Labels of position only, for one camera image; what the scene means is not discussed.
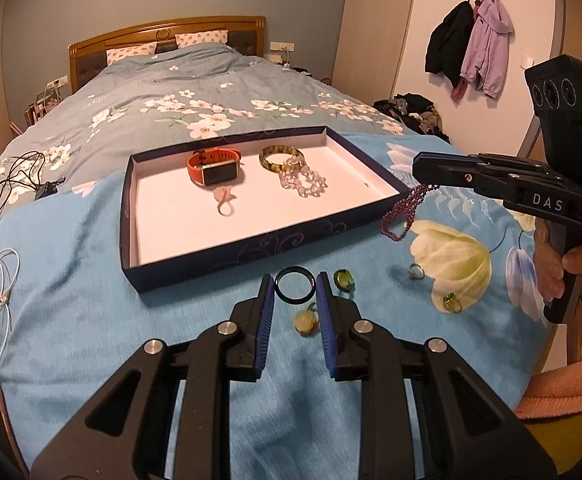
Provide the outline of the person's right hand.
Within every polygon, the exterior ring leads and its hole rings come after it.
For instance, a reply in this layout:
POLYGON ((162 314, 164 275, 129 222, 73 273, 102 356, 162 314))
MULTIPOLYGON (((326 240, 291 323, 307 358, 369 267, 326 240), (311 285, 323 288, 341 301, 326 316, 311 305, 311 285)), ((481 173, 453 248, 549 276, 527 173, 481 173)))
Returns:
POLYGON ((534 266, 538 290, 547 302, 561 298, 564 294, 564 275, 582 275, 582 246, 561 256, 549 242, 549 226, 545 220, 535 220, 534 266))

